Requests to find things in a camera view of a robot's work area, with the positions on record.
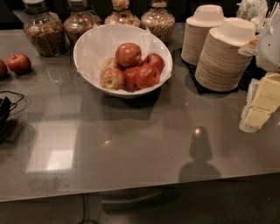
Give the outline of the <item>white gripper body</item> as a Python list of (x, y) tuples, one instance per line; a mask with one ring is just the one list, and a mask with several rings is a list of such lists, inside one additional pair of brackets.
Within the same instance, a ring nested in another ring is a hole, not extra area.
[(280, 10), (262, 29), (256, 44), (256, 64), (267, 72), (280, 72)]

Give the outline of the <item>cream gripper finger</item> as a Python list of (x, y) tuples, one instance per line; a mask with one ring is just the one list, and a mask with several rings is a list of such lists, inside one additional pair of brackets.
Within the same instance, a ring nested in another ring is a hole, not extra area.
[(246, 103), (239, 128), (255, 133), (280, 107), (280, 73), (267, 72), (260, 80), (253, 79), (248, 86)]
[(238, 53), (243, 56), (255, 56), (257, 40), (258, 37), (253, 37), (249, 42), (238, 49)]

